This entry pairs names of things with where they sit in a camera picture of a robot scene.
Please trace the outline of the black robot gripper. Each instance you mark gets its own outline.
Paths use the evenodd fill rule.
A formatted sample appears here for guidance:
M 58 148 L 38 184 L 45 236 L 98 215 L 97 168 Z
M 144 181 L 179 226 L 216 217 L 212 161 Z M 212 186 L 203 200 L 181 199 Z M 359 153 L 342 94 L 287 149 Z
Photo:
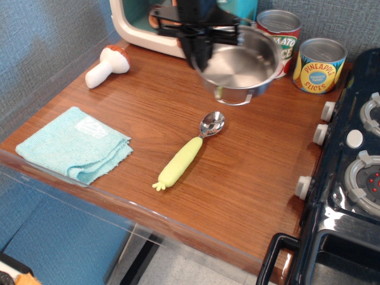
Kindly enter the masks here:
M 153 9 L 150 16 L 157 21 L 157 33 L 178 38 L 187 63 L 193 67 L 194 57 L 200 71 L 212 57 L 213 43 L 238 44 L 240 18 L 216 1 L 177 1 L 174 6 Z

